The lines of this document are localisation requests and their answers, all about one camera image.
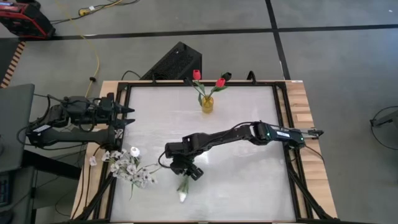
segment yellow vase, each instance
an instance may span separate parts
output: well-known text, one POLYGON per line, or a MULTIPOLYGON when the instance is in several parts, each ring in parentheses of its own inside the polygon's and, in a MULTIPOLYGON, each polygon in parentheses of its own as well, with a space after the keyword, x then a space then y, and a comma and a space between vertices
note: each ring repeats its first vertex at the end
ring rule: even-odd
POLYGON ((213 111, 214 99, 213 97, 204 96, 201 99, 201 110, 204 113, 211 113, 213 111))

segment white table surface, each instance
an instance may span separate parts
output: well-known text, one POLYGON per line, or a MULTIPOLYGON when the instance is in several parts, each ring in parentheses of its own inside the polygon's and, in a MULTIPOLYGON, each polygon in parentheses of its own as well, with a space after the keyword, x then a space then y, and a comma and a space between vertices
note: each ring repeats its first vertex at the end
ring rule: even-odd
MULTIPOLYGON (((274 96, 268 86, 232 86, 215 93, 214 111, 201 112, 197 92, 188 86, 133 87, 129 107, 136 121, 126 127, 124 146, 141 150, 142 165, 156 163, 167 142, 192 133, 215 133, 243 121, 277 124, 274 96)), ((162 158, 170 164, 171 159, 162 158)), ((204 171, 190 179, 180 203, 182 176, 169 169, 156 173, 157 185, 134 188, 116 183, 112 222, 138 221, 293 221, 294 210, 282 144, 255 146, 247 141, 215 146, 195 159, 204 171)))

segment red tulip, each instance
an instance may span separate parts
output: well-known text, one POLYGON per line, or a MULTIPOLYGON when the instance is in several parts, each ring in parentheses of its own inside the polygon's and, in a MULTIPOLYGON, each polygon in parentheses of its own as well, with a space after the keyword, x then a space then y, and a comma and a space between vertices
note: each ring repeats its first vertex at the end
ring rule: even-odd
POLYGON ((224 78, 219 78, 218 80, 217 80, 217 82, 216 82, 216 86, 218 87, 218 88, 221 88, 221 87, 223 87, 225 85, 225 79, 224 78))
POLYGON ((194 70, 193 71, 193 79, 194 80, 200 80, 200 77, 201 77, 200 70, 194 70))

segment gray floor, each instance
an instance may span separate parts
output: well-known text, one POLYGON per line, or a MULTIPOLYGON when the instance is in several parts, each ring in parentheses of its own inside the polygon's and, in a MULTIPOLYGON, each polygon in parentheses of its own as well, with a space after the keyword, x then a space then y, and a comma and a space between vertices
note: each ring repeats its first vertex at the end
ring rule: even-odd
MULTIPOLYGON (((63 18, 53 1, 41 2, 48 3, 43 4, 43 11, 50 19, 63 18)), ((72 16, 80 7, 94 4, 89 0, 61 2, 72 16)), ((279 27, 398 23, 398 3, 392 0, 278 0, 272 4, 279 27)), ((84 34, 270 27, 263 0, 142 0, 97 12, 76 23, 84 34)), ((59 35, 77 35, 70 24, 56 28, 59 35)), ((0 37, 8 36, 11 34, 0 27, 0 37)), ((290 76, 304 80, 315 125, 325 130, 320 144, 338 216, 348 221, 396 223, 398 152, 374 140, 369 119, 379 109, 397 104, 398 30, 295 32, 280 36, 290 76)), ((145 73, 178 41, 203 54, 204 78, 230 71, 235 79, 242 79, 253 70, 258 79, 282 79, 272 34, 98 39, 92 43, 101 70, 91 95, 98 95, 103 80, 120 79, 126 70, 145 73)), ((34 83, 37 93, 57 97, 84 95, 95 66, 95 56, 84 40, 28 42, 11 85, 34 83)), ((35 99, 32 119, 44 112, 44 106, 45 100, 35 99)), ((376 130, 382 141, 398 147, 395 132, 389 126, 376 130)), ((31 150, 56 156, 78 149, 31 150)), ((59 191, 53 198, 76 184, 61 187, 65 182, 68 180, 54 182, 59 184, 59 191)), ((69 199, 65 198, 63 212, 70 211, 73 197, 71 193, 69 199)), ((44 200, 44 206, 51 204, 47 202, 44 200)), ((41 220, 53 214, 53 209, 46 209, 38 213, 41 220)))

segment red machine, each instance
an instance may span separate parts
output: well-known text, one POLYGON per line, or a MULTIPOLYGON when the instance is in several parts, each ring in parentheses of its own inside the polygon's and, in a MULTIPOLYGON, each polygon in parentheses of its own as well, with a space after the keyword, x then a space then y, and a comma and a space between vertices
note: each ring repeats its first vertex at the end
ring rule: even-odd
POLYGON ((0 3, 0 22, 19 37, 49 39, 55 29, 39 8, 25 3, 0 3))

